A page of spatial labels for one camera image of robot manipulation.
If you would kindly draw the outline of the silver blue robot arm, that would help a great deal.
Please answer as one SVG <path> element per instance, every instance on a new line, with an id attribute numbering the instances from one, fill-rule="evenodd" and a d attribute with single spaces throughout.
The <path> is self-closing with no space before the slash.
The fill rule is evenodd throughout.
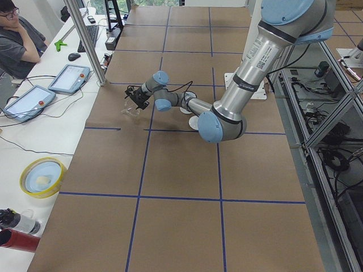
<path id="1" fill-rule="evenodd" d="M 209 143 L 237 139 L 246 131 L 242 110 L 266 77 L 281 52 L 291 45 L 327 40 L 334 28 L 336 1 L 262 1 L 258 35 L 231 78 L 224 95 L 208 104 L 190 92 L 167 89 L 168 75 L 157 71 L 142 86 L 125 91 L 139 109 L 149 97 L 157 110 L 181 107 L 198 117 L 197 129 Z"/>

